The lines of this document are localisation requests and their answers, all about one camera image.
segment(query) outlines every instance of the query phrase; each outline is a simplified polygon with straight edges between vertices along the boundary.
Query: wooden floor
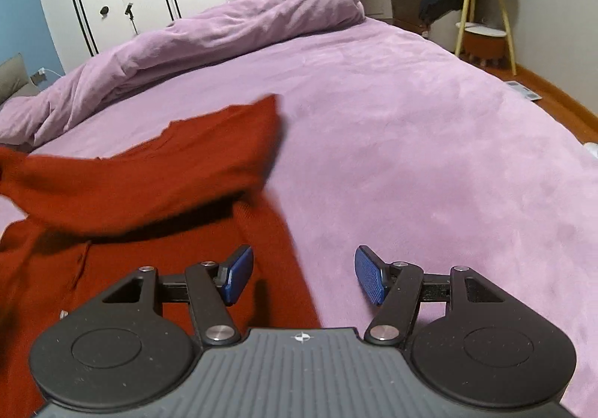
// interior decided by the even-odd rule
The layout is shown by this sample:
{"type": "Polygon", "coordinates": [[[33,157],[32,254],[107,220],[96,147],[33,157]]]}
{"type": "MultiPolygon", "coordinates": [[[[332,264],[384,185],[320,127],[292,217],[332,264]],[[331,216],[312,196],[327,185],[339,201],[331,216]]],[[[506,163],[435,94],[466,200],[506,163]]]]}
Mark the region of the wooden floor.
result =
{"type": "Polygon", "coordinates": [[[540,94],[543,99],[535,103],[569,129],[581,143],[598,143],[598,117],[542,77],[520,65],[517,69],[517,75],[513,76],[510,69],[484,68],[501,80],[516,80],[540,94]]]}

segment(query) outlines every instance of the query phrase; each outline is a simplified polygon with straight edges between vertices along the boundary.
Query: plush blanket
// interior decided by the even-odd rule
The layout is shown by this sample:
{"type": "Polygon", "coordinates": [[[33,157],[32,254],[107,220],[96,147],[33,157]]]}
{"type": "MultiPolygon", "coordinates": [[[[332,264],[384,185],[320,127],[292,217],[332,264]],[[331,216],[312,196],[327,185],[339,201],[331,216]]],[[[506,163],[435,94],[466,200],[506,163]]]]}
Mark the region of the plush blanket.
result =
{"type": "MultiPolygon", "coordinates": [[[[41,406],[29,374],[33,340],[140,266],[182,273],[255,254],[231,315],[251,326],[319,326],[286,226],[261,194],[277,146],[275,97],[173,123],[111,159],[26,156],[0,148],[0,194],[29,213],[0,242],[0,407],[28,418],[41,406]]],[[[192,331],[186,305],[166,316],[192,331]]]]}
{"type": "Polygon", "coordinates": [[[0,111],[0,143],[40,146],[137,87],[299,35],[363,21],[360,0],[233,0],[89,59],[0,111]]]}

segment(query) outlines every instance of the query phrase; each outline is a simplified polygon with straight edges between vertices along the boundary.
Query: bed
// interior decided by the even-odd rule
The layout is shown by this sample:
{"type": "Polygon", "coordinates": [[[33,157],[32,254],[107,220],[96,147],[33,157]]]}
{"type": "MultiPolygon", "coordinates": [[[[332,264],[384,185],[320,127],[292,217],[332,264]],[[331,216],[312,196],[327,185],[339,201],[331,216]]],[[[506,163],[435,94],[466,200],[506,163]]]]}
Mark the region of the bed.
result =
{"type": "MultiPolygon", "coordinates": [[[[266,189],[322,324],[363,331],[372,318],[354,275],[358,245],[429,273],[471,266],[569,335],[578,363],[563,404],[594,416],[596,159],[500,80],[382,22],[354,18],[266,44],[129,82],[91,117],[71,111],[66,132],[34,153],[109,157],[171,120],[277,93],[286,134],[266,189]]],[[[23,217],[0,200],[0,233],[23,217]]],[[[420,318],[441,313],[428,305],[420,318]]]]}

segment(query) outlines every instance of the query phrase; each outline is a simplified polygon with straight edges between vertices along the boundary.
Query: red garment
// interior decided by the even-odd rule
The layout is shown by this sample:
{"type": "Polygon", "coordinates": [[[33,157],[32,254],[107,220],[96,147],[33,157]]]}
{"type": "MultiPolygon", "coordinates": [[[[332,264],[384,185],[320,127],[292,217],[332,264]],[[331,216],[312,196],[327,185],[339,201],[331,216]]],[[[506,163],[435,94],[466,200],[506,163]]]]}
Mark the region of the red garment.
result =
{"type": "MultiPolygon", "coordinates": [[[[29,214],[0,241],[0,409],[42,404],[27,363],[33,340],[139,266],[181,273],[241,244],[253,276],[230,312],[249,326],[318,327],[284,222],[261,193],[280,130],[276,98],[172,123],[111,159],[0,149],[0,194],[29,214]]],[[[164,316],[192,331],[186,305],[164,316]]]]}

